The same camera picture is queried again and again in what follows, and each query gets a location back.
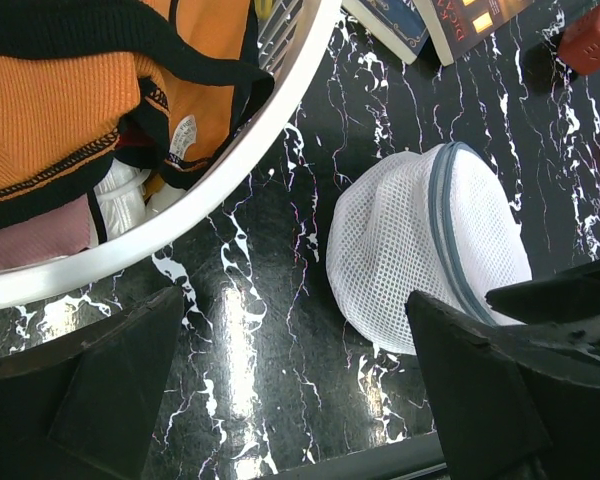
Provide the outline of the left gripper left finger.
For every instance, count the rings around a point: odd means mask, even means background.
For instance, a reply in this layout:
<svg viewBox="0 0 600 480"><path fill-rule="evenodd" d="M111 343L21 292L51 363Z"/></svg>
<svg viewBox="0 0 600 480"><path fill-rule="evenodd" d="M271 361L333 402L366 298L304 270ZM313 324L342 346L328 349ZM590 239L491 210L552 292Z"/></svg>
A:
<svg viewBox="0 0 600 480"><path fill-rule="evenodd" d="M143 302L0 358L0 479L138 479L184 305Z"/></svg>

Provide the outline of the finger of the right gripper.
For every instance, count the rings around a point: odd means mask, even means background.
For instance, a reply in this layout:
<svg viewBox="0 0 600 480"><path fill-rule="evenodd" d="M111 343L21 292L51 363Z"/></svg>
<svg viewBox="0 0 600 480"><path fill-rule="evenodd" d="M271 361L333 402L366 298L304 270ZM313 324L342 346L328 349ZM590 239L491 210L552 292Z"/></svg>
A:
<svg viewBox="0 0 600 480"><path fill-rule="evenodd" d="M493 289L486 294L486 301L520 327L600 330L600 259L551 277Z"/></svg>

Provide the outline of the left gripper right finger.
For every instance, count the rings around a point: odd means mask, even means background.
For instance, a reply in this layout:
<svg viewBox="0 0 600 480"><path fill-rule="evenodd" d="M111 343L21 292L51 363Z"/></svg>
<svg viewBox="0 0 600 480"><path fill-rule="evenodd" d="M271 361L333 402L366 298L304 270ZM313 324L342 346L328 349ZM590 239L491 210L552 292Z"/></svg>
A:
<svg viewBox="0 0 600 480"><path fill-rule="evenodd" d="M421 292L406 313L452 478L600 479L600 315L490 326Z"/></svg>

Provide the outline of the white mesh laundry bag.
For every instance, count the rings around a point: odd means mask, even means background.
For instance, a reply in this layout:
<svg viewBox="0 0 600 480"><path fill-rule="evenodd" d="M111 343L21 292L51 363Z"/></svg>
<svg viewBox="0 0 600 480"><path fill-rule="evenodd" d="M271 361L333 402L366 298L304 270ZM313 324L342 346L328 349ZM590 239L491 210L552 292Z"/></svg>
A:
<svg viewBox="0 0 600 480"><path fill-rule="evenodd" d="M531 279L521 227L497 175L462 142L386 157L338 199L326 272L339 310L375 346L415 354L414 291L488 325L513 325L489 291Z"/></svg>

